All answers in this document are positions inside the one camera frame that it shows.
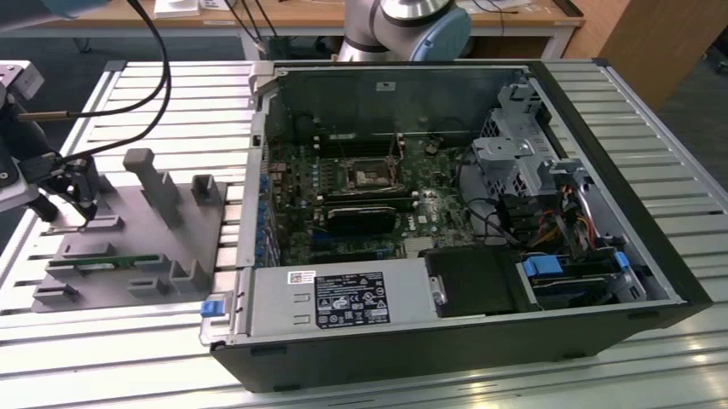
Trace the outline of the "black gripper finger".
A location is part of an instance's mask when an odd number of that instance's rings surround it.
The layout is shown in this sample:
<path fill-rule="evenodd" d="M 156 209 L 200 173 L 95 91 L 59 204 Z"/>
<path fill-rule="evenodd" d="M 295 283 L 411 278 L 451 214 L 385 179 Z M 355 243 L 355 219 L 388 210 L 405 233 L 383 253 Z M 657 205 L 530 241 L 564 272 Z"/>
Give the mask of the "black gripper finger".
<path fill-rule="evenodd" d="M 77 209 L 86 220 L 95 219 L 101 178 L 97 162 L 91 157 L 59 164 L 51 172 L 49 188 L 49 192 L 58 195 Z"/>
<path fill-rule="evenodd" d="M 50 197 L 58 194 L 57 190 L 47 184 L 31 184 L 30 187 L 37 195 L 27 202 L 27 208 L 45 222 L 54 222 L 58 219 L 58 206 L 50 201 Z"/>

